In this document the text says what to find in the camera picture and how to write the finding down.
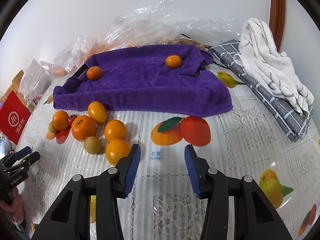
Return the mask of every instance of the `red bag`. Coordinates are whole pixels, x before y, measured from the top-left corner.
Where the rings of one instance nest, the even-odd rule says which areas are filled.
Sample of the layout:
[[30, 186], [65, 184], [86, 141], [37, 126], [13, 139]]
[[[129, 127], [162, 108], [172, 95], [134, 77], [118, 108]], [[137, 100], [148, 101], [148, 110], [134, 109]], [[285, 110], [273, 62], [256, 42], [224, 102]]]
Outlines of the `red bag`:
[[1, 132], [17, 145], [30, 116], [29, 110], [12, 91], [0, 109]]

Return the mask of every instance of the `purple cloth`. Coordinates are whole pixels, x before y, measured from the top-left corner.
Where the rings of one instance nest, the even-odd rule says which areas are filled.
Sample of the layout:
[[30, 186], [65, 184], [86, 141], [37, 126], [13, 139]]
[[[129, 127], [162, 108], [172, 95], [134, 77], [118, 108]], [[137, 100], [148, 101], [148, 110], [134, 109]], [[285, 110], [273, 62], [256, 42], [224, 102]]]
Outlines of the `purple cloth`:
[[[168, 68], [164, 61], [178, 55], [182, 66]], [[201, 63], [212, 57], [194, 45], [149, 45], [118, 49], [90, 57], [86, 65], [99, 66], [102, 76], [90, 81], [85, 74], [70, 77], [53, 91], [55, 109], [85, 111], [92, 101], [107, 110], [188, 114], [197, 117], [232, 109], [228, 88]]]

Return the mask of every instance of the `white circular logo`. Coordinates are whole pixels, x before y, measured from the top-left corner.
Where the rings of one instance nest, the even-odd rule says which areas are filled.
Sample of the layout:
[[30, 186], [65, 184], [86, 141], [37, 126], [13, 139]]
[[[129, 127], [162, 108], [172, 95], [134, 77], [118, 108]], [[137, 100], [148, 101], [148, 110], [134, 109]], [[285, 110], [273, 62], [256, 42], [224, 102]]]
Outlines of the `white circular logo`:
[[8, 117], [9, 125], [16, 127], [19, 123], [19, 116], [17, 112], [11, 112]]

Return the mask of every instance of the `metal bolt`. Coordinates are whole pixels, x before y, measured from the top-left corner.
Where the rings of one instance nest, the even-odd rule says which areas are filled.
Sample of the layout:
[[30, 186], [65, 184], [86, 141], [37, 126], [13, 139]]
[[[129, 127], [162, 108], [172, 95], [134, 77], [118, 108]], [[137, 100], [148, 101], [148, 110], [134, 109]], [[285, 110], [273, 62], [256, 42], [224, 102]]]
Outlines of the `metal bolt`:
[[108, 170], [108, 173], [109, 174], [115, 174], [115, 173], [117, 173], [118, 172], [118, 170], [117, 170], [117, 168], [110, 168], [109, 170]]
[[73, 181], [79, 181], [79, 180], [81, 180], [81, 175], [79, 175], [79, 174], [74, 175], [74, 176], [72, 177], [72, 180], [73, 180]]
[[252, 182], [253, 179], [252, 179], [250, 176], [245, 176], [245, 177], [244, 177], [244, 181], [246, 181], [246, 182]]
[[215, 168], [210, 168], [210, 169], [208, 169], [208, 172], [209, 172], [210, 174], [217, 174], [217, 173], [218, 173], [217, 169], [215, 169]]

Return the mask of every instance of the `blue gripper pad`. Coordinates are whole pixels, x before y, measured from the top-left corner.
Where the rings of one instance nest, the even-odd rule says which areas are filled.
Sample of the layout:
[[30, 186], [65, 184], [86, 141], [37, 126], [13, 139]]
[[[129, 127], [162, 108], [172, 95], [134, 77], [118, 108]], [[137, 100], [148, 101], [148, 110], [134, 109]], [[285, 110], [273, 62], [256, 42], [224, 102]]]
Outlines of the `blue gripper pad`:
[[31, 153], [31, 148], [29, 146], [24, 147], [14, 154], [14, 159], [16, 161], [21, 160], [23, 157]]
[[141, 156], [141, 149], [140, 149], [140, 146], [138, 145], [124, 179], [123, 194], [125, 197], [127, 197], [132, 190], [134, 179], [136, 178], [136, 174], [137, 174], [137, 170], [140, 162], [140, 156]]
[[188, 146], [186, 146], [184, 149], [184, 160], [188, 169], [193, 192], [197, 195], [198, 198], [200, 198], [202, 194], [200, 189], [200, 176]]

